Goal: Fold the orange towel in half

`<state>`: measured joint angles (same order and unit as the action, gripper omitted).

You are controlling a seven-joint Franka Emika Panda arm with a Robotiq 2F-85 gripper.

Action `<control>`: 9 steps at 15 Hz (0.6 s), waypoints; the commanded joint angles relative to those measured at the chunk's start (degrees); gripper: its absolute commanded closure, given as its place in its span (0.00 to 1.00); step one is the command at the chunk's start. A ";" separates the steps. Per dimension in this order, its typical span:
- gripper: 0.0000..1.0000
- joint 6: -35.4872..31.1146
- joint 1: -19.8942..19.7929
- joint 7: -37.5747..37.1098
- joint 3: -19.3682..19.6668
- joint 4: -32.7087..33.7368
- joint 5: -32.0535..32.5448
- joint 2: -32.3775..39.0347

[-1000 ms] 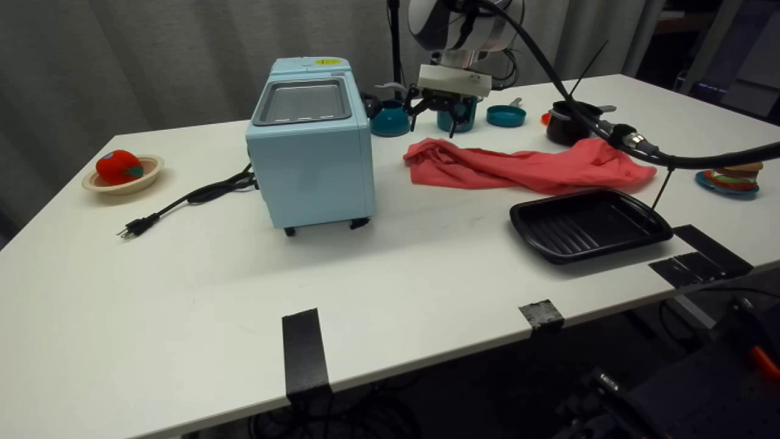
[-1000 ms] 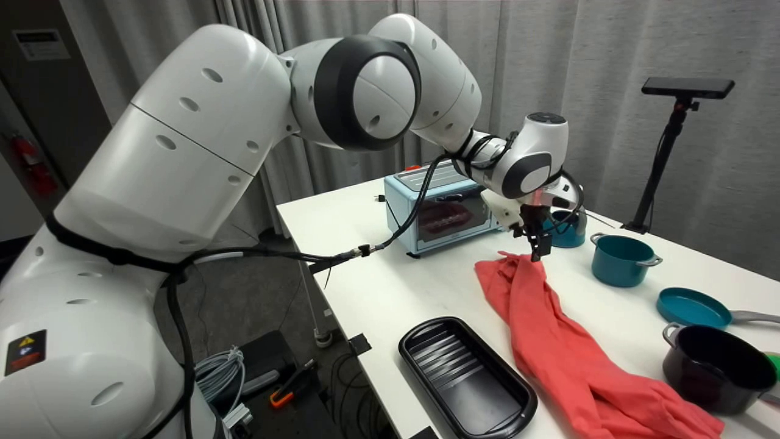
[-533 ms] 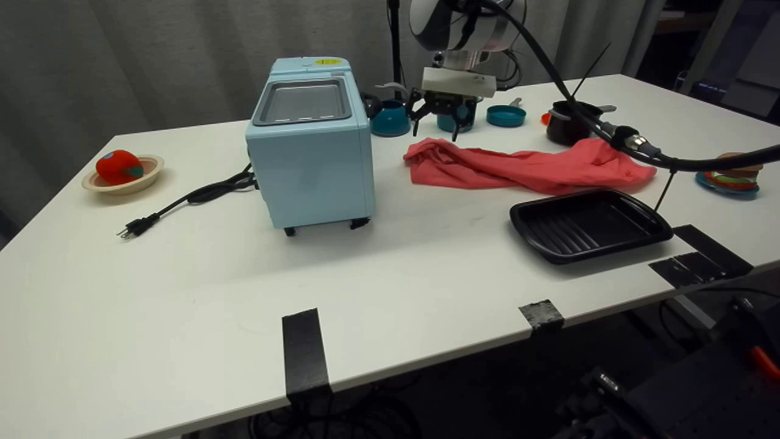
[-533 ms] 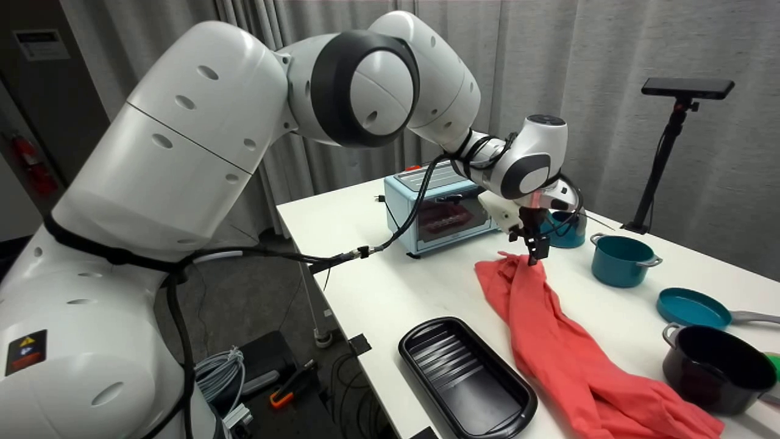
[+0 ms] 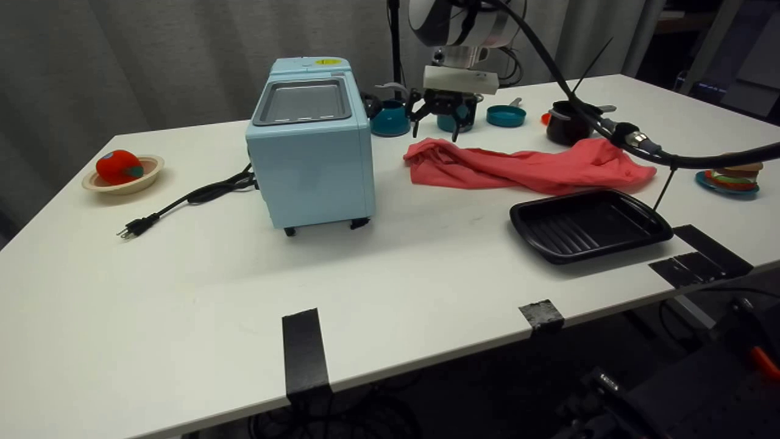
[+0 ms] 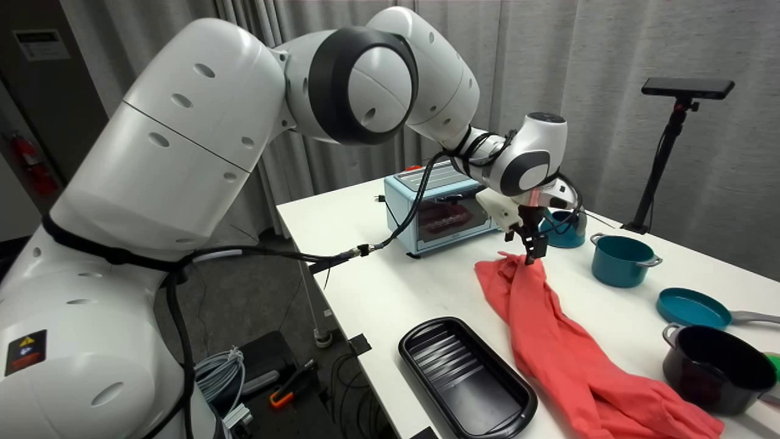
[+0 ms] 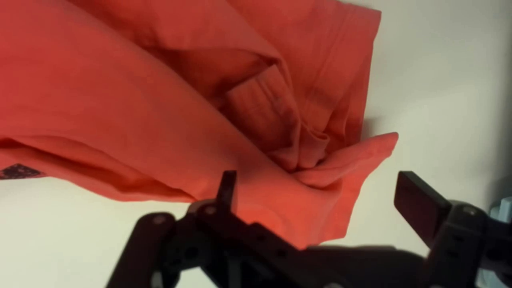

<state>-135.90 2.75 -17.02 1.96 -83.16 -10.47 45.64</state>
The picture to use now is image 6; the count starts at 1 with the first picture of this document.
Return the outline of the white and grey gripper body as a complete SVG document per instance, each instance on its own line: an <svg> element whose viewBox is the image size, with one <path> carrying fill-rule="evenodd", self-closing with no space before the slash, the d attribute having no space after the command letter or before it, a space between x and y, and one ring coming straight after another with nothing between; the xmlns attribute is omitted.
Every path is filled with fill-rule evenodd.
<svg viewBox="0 0 780 439"><path fill-rule="evenodd" d="M521 208L538 208L540 213L573 213L580 206L580 192L563 175L556 175L552 180L521 195L502 195L491 187L483 187L475 200L499 230L510 230L523 225L518 214Z"/></svg>

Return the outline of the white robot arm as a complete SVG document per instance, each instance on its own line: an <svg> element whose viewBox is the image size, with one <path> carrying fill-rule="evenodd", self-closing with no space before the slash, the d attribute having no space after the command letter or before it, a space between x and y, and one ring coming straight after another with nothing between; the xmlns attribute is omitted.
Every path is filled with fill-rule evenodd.
<svg viewBox="0 0 780 439"><path fill-rule="evenodd" d="M571 195L567 124L475 128L480 89L417 13L280 46L224 19L182 28L128 89L0 286L0 439L224 439L190 354L152 309L173 297L266 147L284 135L434 142L483 208L538 256L544 206Z"/></svg>

